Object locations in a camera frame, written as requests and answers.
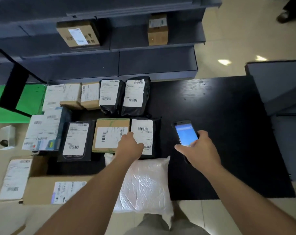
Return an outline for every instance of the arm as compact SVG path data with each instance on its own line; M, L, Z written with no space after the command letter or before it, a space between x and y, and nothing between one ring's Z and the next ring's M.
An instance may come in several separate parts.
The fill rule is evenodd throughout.
M36 235L104 234L125 174L143 149L132 132L123 135L115 159L53 214Z
M243 235L296 234L296 220L230 174L206 131L191 147L175 145L209 180Z

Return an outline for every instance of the leg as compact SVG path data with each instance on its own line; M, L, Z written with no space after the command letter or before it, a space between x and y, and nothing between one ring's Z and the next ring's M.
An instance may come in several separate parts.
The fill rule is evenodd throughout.
M209 234L202 227L189 221L186 214L181 210L177 201L172 201L174 215L171 218L171 231L184 230L184 234Z
M166 221L163 220L160 214L145 214L139 227L150 227L159 230L169 231L169 226Z
M276 20L279 23L286 23L292 19L296 18L296 0L290 0L285 7L283 7L285 12L281 13Z

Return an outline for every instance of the shelving unit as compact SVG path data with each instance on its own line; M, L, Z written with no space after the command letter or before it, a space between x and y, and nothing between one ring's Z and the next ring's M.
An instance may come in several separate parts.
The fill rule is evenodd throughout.
M201 24L205 8L220 5L221 0L0 0L0 48L42 79L53 82L137 74L154 74L152 79L193 78L197 72L193 45L206 41ZM148 19L152 13L164 12L168 17L168 44L149 46ZM83 19L95 19L105 26L101 46L70 48L56 31L59 21ZM126 56L136 56L135 63L145 64L149 56L155 56L165 66L175 62L173 58L184 61L181 56L190 62L182 64L188 66L183 71L164 67L158 68L159 72L124 73L121 70ZM5 62L0 55L0 83L5 82L5 72L10 69ZM116 71L104 73L104 66L114 66ZM61 67L71 69L68 78Z

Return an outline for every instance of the barcode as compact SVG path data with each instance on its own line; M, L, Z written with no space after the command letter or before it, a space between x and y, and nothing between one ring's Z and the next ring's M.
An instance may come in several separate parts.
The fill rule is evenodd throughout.
M18 191L18 187L8 187L7 191Z
M106 141L106 132L102 132L101 142Z
M148 131L148 127L138 127L139 131Z
M79 145L70 145L70 149L78 149Z

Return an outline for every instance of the phone screen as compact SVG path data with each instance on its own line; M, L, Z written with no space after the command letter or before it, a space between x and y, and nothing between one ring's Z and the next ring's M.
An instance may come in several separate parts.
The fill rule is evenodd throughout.
M198 139L192 124L180 124L175 126L181 145L190 146L192 142Z

